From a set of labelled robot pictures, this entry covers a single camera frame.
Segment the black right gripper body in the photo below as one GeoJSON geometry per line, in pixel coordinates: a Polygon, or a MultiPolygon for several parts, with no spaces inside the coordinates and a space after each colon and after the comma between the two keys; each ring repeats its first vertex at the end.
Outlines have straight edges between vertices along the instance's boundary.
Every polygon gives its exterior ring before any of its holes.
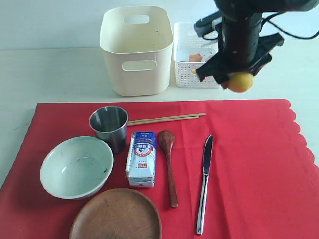
{"type": "Polygon", "coordinates": [[[270,52],[284,44],[284,38],[279,33],[260,36],[261,26],[261,13],[238,21],[223,16],[221,23],[215,27],[218,32],[218,52],[196,69],[197,75],[251,73],[253,69],[262,69],[272,60],[270,52]]]}

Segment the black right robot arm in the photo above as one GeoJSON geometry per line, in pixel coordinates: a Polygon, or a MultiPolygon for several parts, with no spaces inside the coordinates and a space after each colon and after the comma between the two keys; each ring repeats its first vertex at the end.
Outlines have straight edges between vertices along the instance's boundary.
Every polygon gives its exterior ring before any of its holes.
{"type": "Polygon", "coordinates": [[[198,20],[194,30],[198,37],[216,31],[218,52],[196,69],[202,82],[212,76],[223,88],[229,85],[234,73],[256,76],[272,60],[270,52],[284,44],[284,38],[276,33],[260,36],[263,25],[270,17],[286,12],[306,12],[317,7],[317,0],[217,0],[218,12],[198,20]]]}

